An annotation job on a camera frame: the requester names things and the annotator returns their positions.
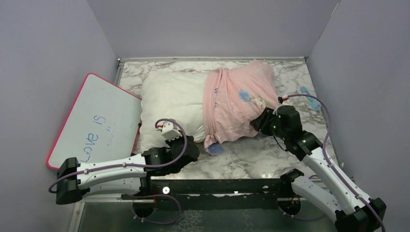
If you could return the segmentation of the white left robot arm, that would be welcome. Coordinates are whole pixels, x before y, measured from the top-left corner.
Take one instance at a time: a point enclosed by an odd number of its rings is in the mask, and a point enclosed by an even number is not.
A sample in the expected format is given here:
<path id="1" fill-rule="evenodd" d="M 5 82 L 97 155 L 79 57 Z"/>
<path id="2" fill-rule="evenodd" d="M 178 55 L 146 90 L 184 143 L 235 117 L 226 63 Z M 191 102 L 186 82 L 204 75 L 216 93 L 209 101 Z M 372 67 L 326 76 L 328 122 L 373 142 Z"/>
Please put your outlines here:
<path id="1" fill-rule="evenodd" d="M 49 188 L 56 195 L 56 204 L 76 203 L 98 194 L 136 194 L 147 198 L 152 176 L 176 174 L 196 162 L 200 151 L 192 136 L 166 141 L 166 147 L 154 147 L 128 158 L 100 163 L 80 163 L 76 157 L 67 158 L 57 172 L 57 180 Z"/>

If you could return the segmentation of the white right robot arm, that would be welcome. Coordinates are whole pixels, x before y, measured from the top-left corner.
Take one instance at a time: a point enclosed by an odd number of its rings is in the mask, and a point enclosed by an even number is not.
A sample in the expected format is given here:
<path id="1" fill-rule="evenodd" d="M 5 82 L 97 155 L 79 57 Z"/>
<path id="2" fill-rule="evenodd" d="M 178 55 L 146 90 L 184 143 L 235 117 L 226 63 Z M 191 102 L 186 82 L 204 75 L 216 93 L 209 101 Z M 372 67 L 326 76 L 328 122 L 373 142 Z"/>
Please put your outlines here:
<path id="1" fill-rule="evenodd" d="M 313 183 L 301 171 L 283 174 L 279 183 L 282 195 L 302 196 L 322 210 L 339 232 L 385 231 L 382 223 L 386 204 L 361 190 L 326 154 L 324 144 L 311 132 L 303 130 L 299 112 L 289 105 L 276 110 L 265 108 L 250 125 L 258 132 L 279 138 L 286 150 L 309 167 L 327 187 Z"/>

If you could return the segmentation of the white pillow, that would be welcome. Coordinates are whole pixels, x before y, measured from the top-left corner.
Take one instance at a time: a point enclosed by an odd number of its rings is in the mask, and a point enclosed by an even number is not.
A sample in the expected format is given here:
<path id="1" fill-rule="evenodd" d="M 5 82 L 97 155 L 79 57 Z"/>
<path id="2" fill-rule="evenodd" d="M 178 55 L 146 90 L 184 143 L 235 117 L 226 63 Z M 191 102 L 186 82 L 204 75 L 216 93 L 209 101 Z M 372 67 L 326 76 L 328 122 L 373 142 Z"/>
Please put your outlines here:
<path id="1" fill-rule="evenodd" d="M 155 122 L 174 119 L 196 143 L 205 139 L 203 94 L 208 74 L 205 72 L 150 71 L 143 77 L 142 125 L 140 149 L 166 146 Z"/>

